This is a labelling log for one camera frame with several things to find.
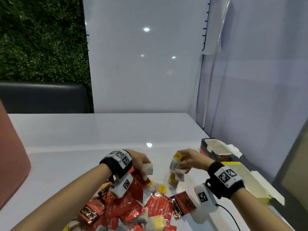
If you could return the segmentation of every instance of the white table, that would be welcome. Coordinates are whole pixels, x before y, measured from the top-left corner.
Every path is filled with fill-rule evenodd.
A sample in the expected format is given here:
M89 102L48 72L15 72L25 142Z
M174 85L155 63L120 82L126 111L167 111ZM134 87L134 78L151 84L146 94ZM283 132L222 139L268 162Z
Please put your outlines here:
M198 150L201 139L207 137L187 114L12 114L10 118L29 154L32 169L0 211L3 231L10 230L50 196L96 166L112 148L132 148L146 153L154 165L152 179L166 184L174 153L184 148ZM204 171L192 169L177 192L187 190L198 205L193 188L207 176ZM228 199L218 203L233 214L242 231L249 230ZM199 209L181 220L172 218L171 224L178 231L214 231L211 219L203 217ZM221 225L227 222L237 230L230 215L221 208L218 211L223 217L216 217L221 218Z

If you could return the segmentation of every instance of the black wristband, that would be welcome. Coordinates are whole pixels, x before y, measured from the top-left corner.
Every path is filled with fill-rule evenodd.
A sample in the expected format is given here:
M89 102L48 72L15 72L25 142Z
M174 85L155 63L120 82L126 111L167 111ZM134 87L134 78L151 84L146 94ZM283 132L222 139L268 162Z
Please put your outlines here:
M218 199L229 199L238 189L245 187L241 177L220 162L213 162L208 174L210 179L207 179L205 184Z
M111 170L112 176L109 180L112 183L114 183L114 175L117 175L121 179L133 166L131 155L123 149L110 152L100 161L101 163L106 164Z

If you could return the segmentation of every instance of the black leather seat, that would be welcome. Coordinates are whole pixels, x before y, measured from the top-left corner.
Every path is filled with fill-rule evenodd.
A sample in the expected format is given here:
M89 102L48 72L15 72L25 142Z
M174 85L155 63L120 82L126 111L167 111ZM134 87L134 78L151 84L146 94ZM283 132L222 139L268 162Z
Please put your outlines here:
M7 113L90 113L78 83L0 81L0 99Z

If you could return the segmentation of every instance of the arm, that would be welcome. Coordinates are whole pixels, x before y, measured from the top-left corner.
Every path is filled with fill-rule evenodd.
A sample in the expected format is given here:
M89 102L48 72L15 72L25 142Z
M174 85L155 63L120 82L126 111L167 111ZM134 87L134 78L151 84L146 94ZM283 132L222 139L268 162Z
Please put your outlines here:
M142 164L151 163L150 160L145 154L128 151L134 168L144 175ZM111 171L106 164L96 166L54 194L11 231L61 231L110 176Z
M260 201L245 188L241 188L235 192L230 200L252 231L292 230L279 216L267 206L260 203Z
M180 167L193 167L207 171L214 162L213 159L192 149L181 150L179 152L183 155L183 162L180 163ZM260 203L245 188L237 190L230 199L252 231L292 230L280 217L267 206Z

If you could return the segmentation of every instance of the green foliage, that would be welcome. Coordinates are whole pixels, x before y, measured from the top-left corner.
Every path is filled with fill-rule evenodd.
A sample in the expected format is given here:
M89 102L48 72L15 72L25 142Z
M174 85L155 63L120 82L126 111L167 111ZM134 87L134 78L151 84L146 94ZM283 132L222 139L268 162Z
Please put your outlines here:
M79 0L0 0L0 80L83 83L93 107Z

